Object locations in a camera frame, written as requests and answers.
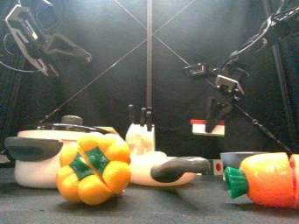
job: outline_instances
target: pot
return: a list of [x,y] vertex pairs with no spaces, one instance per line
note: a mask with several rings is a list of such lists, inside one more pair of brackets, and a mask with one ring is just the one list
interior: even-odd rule
[[5,140],[15,159],[15,181],[21,186],[57,188],[62,150],[90,132],[107,134],[102,128],[78,124],[47,123],[23,129]]
[[157,151],[131,156],[131,183],[143,186],[180,186],[212,168],[204,157],[168,157]]

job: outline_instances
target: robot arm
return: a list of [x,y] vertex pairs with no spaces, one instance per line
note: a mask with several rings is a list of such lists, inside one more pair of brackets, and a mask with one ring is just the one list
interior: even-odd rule
[[246,71],[257,54],[276,45],[280,40],[299,31],[299,6],[272,15],[262,24],[260,33],[236,51],[221,68],[212,69],[206,63],[188,66],[184,72],[196,80],[217,77],[218,98],[209,98],[206,132],[212,133],[221,118],[233,110],[234,102],[245,94],[242,81],[249,77]]
[[18,4],[6,18],[6,23],[25,57],[46,75],[59,76],[57,60],[91,62],[90,53],[69,38],[59,33],[50,34],[49,30],[58,23],[51,4],[45,2],[37,15],[31,8]]

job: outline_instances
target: pot lid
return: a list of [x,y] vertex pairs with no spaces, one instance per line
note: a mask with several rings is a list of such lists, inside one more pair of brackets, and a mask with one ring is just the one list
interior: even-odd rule
[[38,124],[31,124],[27,125],[22,128],[23,130],[67,130],[67,131],[78,131],[78,132],[99,132],[102,134],[110,133],[110,131],[97,128],[97,127],[90,127],[90,126],[83,126],[78,124],[67,124],[67,123],[38,123]]

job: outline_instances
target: toy carrot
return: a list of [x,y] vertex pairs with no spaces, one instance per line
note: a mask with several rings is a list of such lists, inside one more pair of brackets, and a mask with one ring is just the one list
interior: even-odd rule
[[240,169],[225,171],[230,197],[248,194],[262,206],[299,208],[298,165],[299,155],[289,160],[284,152],[248,157]]

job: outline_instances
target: yellow bell pepper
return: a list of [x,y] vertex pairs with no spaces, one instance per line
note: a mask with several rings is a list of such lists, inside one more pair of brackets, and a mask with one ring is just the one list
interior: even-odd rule
[[57,184],[74,202],[99,205],[119,195],[130,182],[130,149],[115,134],[91,133],[65,147]]

